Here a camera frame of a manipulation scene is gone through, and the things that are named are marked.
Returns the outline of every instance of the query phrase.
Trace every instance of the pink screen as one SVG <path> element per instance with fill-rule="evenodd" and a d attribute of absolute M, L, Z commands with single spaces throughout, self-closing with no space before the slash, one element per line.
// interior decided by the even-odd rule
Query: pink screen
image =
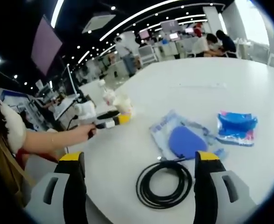
<path fill-rule="evenodd" d="M 141 39 L 149 38 L 148 30 L 144 30 L 144 31 L 140 32 L 139 34 L 140 34 Z"/>
<path fill-rule="evenodd" d="M 31 58 L 45 76 L 61 46 L 61 40 L 52 27 L 42 18 L 36 31 Z"/>

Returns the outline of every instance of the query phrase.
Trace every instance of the clear plastic bag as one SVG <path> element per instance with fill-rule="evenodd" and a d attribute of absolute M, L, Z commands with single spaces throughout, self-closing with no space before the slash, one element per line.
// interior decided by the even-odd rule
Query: clear plastic bag
<path fill-rule="evenodd" d="M 207 151 L 215 153 L 220 159 L 226 156 L 224 149 L 219 145 L 216 137 L 210 133 L 209 129 L 199 123 L 189 121 L 185 117 L 177 114 L 175 110 L 171 110 L 166 116 L 162 117 L 160 121 L 149 128 L 154 141 L 161 151 L 162 157 L 165 157 L 167 160 L 177 159 L 169 148 L 169 137 L 173 129 L 178 126 L 186 126 L 202 138 L 208 146 Z"/>

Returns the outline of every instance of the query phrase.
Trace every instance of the white fur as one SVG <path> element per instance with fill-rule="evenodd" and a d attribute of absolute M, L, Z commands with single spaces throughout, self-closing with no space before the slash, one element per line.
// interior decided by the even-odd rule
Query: white fur
<path fill-rule="evenodd" d="M 8 105 L 0 102 L 0 109 L 6 118 L 6 127 L 8 128 L 8 144 L 13 153 L 22 148 L 26 139 L 26 127 L 20 115 L 11 109 Z"/>

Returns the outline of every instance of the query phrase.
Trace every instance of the red item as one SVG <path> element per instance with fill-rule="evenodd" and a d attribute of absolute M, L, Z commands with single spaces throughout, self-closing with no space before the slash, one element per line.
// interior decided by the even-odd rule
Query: red item
<path fill-rule="evenodd" d="M 198 28 L 195 28 L 195 29 L 194 29 L 194 33 L 196 34 L 197 37 L 201 37 L 201 36 L 202 36 L 201 30 L 198 29 Z"/>
<path fill-rule="evenodd" d="M 29 153 L 27 152 L 25 149 L 21 148 L 18 150 L 17 154 L 15 155 L 15 160 L 17 161 L 17 163 L 20 165 L 20 167 L 24 170 L 25 169 L 25 164 L 23 162 L 23 155 L 29 155 L 29 154 L 33 154 L 33 153 Z M 38 155 L 48 161 L 51 162 L 55 162 L 58 163 L 58 161 L 51 155 L 47 154 L 47 153 L 39 153 L 39 154 L 34 154 L 34 155 Z"/>

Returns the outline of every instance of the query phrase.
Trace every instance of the hand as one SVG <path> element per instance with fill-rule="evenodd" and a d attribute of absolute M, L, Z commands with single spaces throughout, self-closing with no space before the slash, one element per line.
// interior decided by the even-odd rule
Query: hand
<path fill-rule="evenodd" d="M 96 127 L 94 124 L 80 125 L 74 130 L 77 132 L 77 135 L 84 140 L 88 140 L 89 136 L 96 134 Z"/>

